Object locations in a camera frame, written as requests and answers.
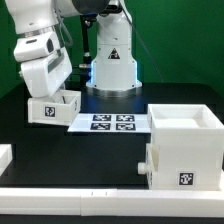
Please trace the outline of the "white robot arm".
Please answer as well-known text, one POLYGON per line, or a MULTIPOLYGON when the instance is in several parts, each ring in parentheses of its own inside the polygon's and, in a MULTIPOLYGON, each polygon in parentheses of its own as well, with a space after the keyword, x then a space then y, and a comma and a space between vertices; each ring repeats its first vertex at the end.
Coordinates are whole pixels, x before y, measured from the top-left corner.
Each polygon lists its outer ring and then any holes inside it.
POLYGON ((94 16, 97 55, 86 87, 123 93, 142 86, 132 56, 132 18, 124 0, 4 0, 19 36, 14 57, 34 98, 51 97, 72 72, 62 33, 66 17, 94 16))

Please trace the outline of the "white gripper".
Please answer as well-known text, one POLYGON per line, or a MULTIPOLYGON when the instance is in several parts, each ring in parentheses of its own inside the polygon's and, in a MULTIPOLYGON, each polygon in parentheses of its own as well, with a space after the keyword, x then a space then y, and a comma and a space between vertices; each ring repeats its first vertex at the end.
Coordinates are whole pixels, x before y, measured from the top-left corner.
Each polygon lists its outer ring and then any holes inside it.
POLYGON ((65 47, 45 58, 23 62, 21 72, 33 98, 51 97, 72 72, 65 47))

